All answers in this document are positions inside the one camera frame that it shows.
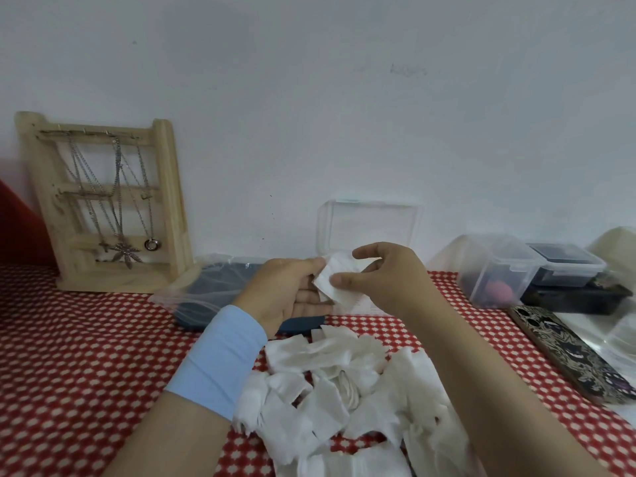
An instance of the table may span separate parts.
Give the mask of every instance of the table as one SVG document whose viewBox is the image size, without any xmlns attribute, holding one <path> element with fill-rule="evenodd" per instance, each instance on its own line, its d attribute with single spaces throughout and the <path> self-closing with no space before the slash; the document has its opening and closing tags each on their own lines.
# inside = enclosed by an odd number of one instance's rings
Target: table
<svg viewBox="0 0 636 477">
<path fill-rule="evenodd" d="M 62 292 L 54 272 L 0 266 L 0 477 L 99 475 L 146 415 L 198 334 L 141 294 Z M 453 273 L 444 296 L 505 358 L 552 414 L 616 475 L 636 475 L 636 431 L 581 397 L 500 310 L 472 307 Z M 419 346 L 393 317 L 329 316 L 394 352 Z M 263 354 L 254 365 L 266 370 Z M 354 453 L 381 436 L 333 438 Z M 272 476 L 261 440 L 230 431 L 217 476 Z"/>
</svg>

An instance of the plastic box with pink object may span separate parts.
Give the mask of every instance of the plastic box with pink object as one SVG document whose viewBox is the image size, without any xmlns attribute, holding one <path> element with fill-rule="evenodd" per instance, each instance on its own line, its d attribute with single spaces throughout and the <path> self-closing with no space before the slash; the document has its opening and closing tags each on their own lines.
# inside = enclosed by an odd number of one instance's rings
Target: plastic box with pink object
<svg viewBox="0 0 636 477">
<path fill-rule="evenodd" d="M 519 304 L 546 259 L 506 234 L 467 235 L 457 285 L 476 308 Z"/>
</svg>

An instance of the wooden frame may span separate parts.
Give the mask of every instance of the wooden frame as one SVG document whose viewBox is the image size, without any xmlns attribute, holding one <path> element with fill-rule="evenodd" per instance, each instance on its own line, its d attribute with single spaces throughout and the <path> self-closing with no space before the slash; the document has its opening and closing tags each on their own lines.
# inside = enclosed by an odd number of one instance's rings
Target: wooden frame
<svg viewBox="0 0 636 477">
<path fill-rule="evenodd" d="M 15 125 L 20 150 L 28 163 L 44 222 L 51 238 L 60 270 L 57 287 L 65 291 L 154 293 L 177 279 L 193 263 L 177 164 L 174 135 L 170 121 L 155 119 L 152 127 L 126 128 L 50 123 L 36 112 L 17 112 Z M 66 142 L 72 132 L 77 143 L 111 144 L 118 137 L 122 145 L 149 145 L 155 150 L 159 187 L 151 189 L 163 206 L 165 236 L 161 251 L 167 251 L 169 263 L 135 263 L 128 269 L 123 263 L 96 261 L 100 242 L 97 234 L 86 230 L 81 219 L 78 186 L 68 177 L 56 142 Z M 122 186 L 122 197 L 130 193 Z M 134 191 L 142 188 L 132 187 Z M 98 194 L 89 194 L 99 199 Z M 131 244 L 143 248 L 146 237 L 128 236 Z M 115 243 L 115 236 L 106 236 Z"/>
</svg>

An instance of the blue bandage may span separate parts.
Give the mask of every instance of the blue bandage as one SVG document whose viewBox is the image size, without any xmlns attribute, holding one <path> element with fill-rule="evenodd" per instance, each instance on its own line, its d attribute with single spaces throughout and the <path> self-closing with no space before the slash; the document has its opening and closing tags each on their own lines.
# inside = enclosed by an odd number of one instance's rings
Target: blue bandage
<svg viewBox="0 0 636 477">
<path fill-rule="evenodd" d="M 232 420 L 254 360 L 266 343 L 265 330 L 254 318 L 236 306 L 226 306 L 165 389 Z"/>
</svg>

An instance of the person's right hand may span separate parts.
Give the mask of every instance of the person's right hand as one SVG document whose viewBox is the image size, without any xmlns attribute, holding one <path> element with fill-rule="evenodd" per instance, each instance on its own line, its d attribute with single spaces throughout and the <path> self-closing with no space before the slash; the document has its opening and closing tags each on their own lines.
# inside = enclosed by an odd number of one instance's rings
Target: person's right hand
<svg viewBox="0 0 636 477">
<path fill-rule="evenodd" d="M 374 243 L 354 249 L 356 259 L 381 257 L 361 273 L 337 273 L 330 282 L 339 289 L 366 294 L 382 311 L 409 318 L 441 294 L 412 249 L 393 243 Z"/>
</svg>

